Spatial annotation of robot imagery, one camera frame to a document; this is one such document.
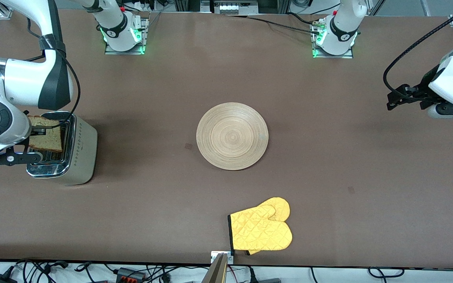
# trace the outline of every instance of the gray floor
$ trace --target gray floor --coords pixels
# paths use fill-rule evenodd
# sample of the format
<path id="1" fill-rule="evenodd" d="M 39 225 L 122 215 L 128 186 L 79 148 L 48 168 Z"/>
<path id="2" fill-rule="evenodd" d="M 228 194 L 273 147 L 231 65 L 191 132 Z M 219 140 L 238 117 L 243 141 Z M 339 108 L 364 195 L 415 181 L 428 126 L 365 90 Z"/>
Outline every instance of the gray floor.
<path id="1" fill-rule="evenodd" d="M 315 0 L 318 2 L 331 2 L 330 0 Z M 81 6 L 68 0 L 56 0 L 59 8 L 80 9 Z M 453 14 L 453 0 L 427 0 L 428 11 L 431 16 L 447 16 Z M 424 16 L 420 0 L 386 0 L 379 11 L 379 16 Z"/>

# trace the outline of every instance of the quilted fabric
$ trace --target quilted fabric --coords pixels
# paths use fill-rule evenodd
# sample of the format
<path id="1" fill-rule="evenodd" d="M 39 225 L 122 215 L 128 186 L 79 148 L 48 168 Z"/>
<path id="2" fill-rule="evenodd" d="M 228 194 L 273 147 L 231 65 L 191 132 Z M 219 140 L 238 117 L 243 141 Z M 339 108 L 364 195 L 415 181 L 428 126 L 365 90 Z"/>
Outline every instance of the quilted fabric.
<path id="1" fill-rule="evenodd" d="M 289 204 L 282 198 L 271 198 L 255 208 L 229 215 L 232 250 L 256 253 L 286 249 L 293 239 L 284 222 L 288 216 Z"/>

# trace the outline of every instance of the red wire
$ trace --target red wire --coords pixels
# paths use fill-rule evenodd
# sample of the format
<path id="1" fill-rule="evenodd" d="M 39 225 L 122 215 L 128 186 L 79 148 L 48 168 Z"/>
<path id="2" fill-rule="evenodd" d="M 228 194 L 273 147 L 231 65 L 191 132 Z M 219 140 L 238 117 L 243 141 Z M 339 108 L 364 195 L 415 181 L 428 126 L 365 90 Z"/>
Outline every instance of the red wire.
<path id="1" fill-rule="evenodd" d="M 234 276 L 235 283 L 239 283 L 239 281 L 237 281 L 237 276 L 235 276 L 234 269 L 230 265 L 228 266 L 228 268 L 230 268 L 230 271 L 232 272 L 232 275 Z"/>

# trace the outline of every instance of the round placemat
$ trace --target round placemat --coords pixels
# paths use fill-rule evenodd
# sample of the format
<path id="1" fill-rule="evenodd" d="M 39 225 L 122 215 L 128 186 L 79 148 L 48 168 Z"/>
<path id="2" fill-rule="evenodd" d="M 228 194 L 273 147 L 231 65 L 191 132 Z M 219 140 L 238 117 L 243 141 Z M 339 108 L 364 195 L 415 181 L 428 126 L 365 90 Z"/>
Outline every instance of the round placemat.
<path id="1" fill-rule="evenodd" d="M 256 163 L 268 145 L 267 124 L 253 108 L 237 102 L 212 107 L 197 127 L 197 146 L 212 165 L 241 170 Z"/>

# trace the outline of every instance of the brown tabletop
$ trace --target brown tabletop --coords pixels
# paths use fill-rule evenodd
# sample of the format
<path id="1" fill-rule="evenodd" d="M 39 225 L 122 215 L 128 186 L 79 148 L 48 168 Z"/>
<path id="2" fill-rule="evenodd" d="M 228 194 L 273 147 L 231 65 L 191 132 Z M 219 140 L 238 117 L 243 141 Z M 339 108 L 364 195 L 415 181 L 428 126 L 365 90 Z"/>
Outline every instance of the brown tabletop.
<path id="1" fill-rule="evenodd" d="M 388 112 L 382 82 L 444 18 L 367 17 L 354 59 L 313 59 L 307 34 L 198 13 L 162 14 L 145 55 L 104 55 L 91 15 L 60 16 L 77 114 L 99 131 L 95 175 L 70 188 L 0 167 L 0 258 L 207 263 L 230 247 L 228 214 L 279 196 L 293 243 L 236 263 L 453 267 L 453 119 L 418 104 Z M 452 48 L 447 27 L 392 70 L 392 85 L 418 83 Z M 39 53 L 23 16 L 0 21 L 1 57 Z M 269 128 L 246 170 L 216 168 L 196 146 L 200 118 L 224 102 L 255 108 Z"/>

